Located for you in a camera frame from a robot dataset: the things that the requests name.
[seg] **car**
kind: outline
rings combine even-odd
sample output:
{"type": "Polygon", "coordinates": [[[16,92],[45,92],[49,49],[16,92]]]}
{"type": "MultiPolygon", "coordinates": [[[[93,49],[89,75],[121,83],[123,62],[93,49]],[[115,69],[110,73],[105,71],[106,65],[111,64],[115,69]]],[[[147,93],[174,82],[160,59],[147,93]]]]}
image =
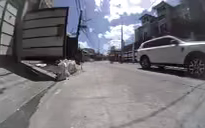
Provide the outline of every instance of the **car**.
{"type": "Polygon", "coordinates": [[[163,36],[146,41],[137,51],[142,69],[152,65],[160,68],[177,66],[187,69],[193,77],[205,76],[205,41],[183,41],[174,36],[163,36]]]}

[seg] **person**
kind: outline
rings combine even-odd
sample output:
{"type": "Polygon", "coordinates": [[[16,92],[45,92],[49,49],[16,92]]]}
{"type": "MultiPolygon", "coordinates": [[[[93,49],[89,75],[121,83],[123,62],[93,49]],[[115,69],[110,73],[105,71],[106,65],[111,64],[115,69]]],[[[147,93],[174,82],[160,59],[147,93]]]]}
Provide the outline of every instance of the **person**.
{"type": "Polygon", "coordinates": [[[81,70],[82,70],[82,63],[83,63],[83,52],[81,49],[78,49],[77,50],[77,53],[75,55],[75,61],[76,61],[76,64],[80,65],[81,66],[81,70]]]}

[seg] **concrete sidewalk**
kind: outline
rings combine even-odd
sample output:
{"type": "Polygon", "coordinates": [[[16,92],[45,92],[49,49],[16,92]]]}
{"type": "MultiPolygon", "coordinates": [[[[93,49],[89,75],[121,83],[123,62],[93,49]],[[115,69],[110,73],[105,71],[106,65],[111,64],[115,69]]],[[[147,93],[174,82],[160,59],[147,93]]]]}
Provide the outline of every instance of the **concrete sidewalk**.
{"type": "MultiPolygon", "coordinates": [[[[26,71],[18,70],[26,76],[28,75],[26,71]]],[[[55,84],[55,82],[47,79],[34,81],[11,71],[0,68],[0,124],[35,96],[55,84]]]]}

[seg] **railing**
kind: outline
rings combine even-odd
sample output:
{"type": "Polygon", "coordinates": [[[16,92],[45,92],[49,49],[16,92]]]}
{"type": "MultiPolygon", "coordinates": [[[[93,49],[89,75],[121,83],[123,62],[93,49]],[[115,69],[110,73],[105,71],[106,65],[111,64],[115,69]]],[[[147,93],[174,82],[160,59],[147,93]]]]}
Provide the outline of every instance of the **railing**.
{"type": "MultiPolygon", "coordinates": [[[[134,56],[135,56],[135,61],[136,61],[136,57],[137,57],[137,51],[136,50],[134,51],[134,56]]],[[[133,52],[132,51],[124,52],[123,59],[124,59],[124,61],[132,62],[133,52]]]]}

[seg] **car window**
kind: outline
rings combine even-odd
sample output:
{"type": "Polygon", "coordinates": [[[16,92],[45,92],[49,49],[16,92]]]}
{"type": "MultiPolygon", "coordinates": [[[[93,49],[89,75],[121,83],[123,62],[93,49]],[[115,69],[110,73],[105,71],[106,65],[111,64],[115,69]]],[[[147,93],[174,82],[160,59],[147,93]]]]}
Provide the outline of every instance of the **car window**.
{"type": "Polygon", "coordinates": [[[171,38],[162,38],[156,41],[156,46],[165,46],[171,44],[171,38]]]}
{"type": "Polygon", "coordinates": [[[151,47],[155,47],[155,41],[151,41],[143,45],[143,48],[151,48],[151,47]]]}

